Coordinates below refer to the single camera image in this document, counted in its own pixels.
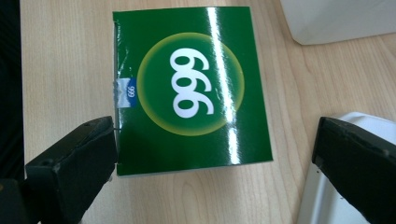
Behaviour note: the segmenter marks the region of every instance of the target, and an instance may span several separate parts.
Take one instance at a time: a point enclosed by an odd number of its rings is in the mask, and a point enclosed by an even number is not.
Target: white number
[[[127,92],[129,97],[134,97],[134,86],[128,87]]]
[[[186,64],[176,63],[176,59],[179,57],[186,57],[189,62]],[[183,119],[189,119],[196,115],[199,109],[199,102],[203,102],[207,106],[206,114],[213,114],[213,104],[207,98],[207,96],[196,92],[197,79],[200,79],[205,84],[205,91],[212,91],[212,85],[209,79],[199,71],[193,69],[195,65],[195,58],[201,60],[203,63],[202,70],[209,69],[209,62],[207,58],[200,51],[196,49],[177,49],[172,53],[170,63],[173,69],[175,69],[175,74],[172,76],[172,88],[177,92],[177,96],[173,102],[173,108],[175,112]],[[177,81],[181,78],[188,78],[191,82],[189,86],[179,86]],[[188,109],[183,109],[179,107],[180,102],[190,101],[192,102],[192,107]]]

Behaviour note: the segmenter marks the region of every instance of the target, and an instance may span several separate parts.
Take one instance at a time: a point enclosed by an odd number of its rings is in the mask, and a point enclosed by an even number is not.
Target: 999 logo
[[[154,45],[136,82],[150,119],[168,132],[186,136],[212,133],[234,122],[245,90],[233,52],[198,33],[171,35]]]

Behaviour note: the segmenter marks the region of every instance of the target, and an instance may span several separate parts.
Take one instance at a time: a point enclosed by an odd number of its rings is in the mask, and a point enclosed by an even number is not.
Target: green box
[[[272,160],[248,7],[113,19],[118,175]]]

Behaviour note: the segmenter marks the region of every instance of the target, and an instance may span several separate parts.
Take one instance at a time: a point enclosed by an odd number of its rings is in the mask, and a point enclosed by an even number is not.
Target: wooden table
[[[114,176],[83,223],[294,223],[319,117],[396,120],[396,35],[301,46],[279,0],[22,0],[25,162],[79,124],[114,116],[112,11],[196,6],[251,6],[275,161]]]

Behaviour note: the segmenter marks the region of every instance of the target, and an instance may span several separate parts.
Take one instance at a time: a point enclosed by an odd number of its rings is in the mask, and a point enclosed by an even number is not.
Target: white object
[[[293,39],[302,45],[396,32],[395,0],[281,0]]]
[[[396,145],[396,122],[359,112],[351,112],[334,118],[353,123]],[[319,168],[311,163],[297,223],[366,224],[368,222],[337,192]]]

